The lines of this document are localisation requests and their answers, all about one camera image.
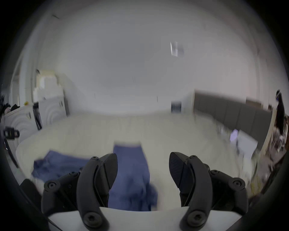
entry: blue towel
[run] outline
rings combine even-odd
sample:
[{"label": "blue towel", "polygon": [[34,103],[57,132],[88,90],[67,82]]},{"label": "blue towel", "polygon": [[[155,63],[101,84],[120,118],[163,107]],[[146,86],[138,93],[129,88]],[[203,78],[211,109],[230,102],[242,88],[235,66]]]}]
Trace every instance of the blue towel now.
[{"label": "blue towel", "polygon": [[44,159],[34,161],[32,176],[44,182],[55,180],[70,172],[78,172],[89,159],[81,159],[49,151]]},{"label": "blue towel", "polygon": [[141,146],[114,146],[118,171],[109,191],[108,207],[129,211],[151,211],[158,194],[149,184],[149,167]]}]

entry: cabinet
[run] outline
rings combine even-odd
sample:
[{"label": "cabinet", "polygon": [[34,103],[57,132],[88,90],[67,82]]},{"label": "cabinet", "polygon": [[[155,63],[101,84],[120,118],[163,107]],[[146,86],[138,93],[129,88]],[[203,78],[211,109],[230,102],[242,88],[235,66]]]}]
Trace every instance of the cabinet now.
[{"label": "cabinet", "polygon": [[20,133],[19,138],[8,140],[8,144],[16,159],[16,149],[18,145],[31,135],[37,132],[37,125],[34,118],[33,107],[30,105],[20,107],[5,115],[5,126],[14,127]]},{"label": "cabinet", "polygon": [[43,128],[66,117],[63,97],[54,97],[39,101],[38,109]]}]

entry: person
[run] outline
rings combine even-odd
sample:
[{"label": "person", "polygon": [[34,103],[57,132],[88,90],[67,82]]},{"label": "person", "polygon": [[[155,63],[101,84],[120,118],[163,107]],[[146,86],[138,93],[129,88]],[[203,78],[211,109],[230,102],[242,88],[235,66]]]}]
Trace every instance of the person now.
[{"label": "person", "polygon": [[280,90],[276,92],[276,100],[278,101],[277,115],[276,115],[276,128],[279,129],[280,135],[283,135],[285,110],[284,110],[284,104],[283,104],[282,94]]}]

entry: white bed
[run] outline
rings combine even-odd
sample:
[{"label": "white bed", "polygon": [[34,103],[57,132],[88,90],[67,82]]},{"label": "white bed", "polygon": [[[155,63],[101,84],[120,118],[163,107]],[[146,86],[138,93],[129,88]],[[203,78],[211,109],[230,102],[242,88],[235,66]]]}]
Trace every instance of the white bed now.
[{"label": "white bed", "polygon": [[217,134],[217,125],[204,116],[153,114],[107,116],[87,114],[68,117],[38,131],[21,142],[16,157],[26,178],[33,179],[34,160],[49,150],[76,157],[101,157],[113,151],[114,143],[141,143],[147,158],[151,183],[159,193],[158,210],[180,207],[179,190],[171,178],[168,160],[173,151],[197,155],[211,169],[238,177],[236,151]]}]

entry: gray headboard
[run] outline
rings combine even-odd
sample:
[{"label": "gray headboard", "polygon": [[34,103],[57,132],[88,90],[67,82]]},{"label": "gray headboard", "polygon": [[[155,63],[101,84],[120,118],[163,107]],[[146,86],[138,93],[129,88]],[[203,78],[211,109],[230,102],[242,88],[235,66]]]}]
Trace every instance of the gray headboard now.
[{"label": "gray headboard", "polygon": [[194,111],[210,114],[231,130],[246,132],[258,141],[261,150],[271,122],[272,112],[225,97],[195,92]]}]

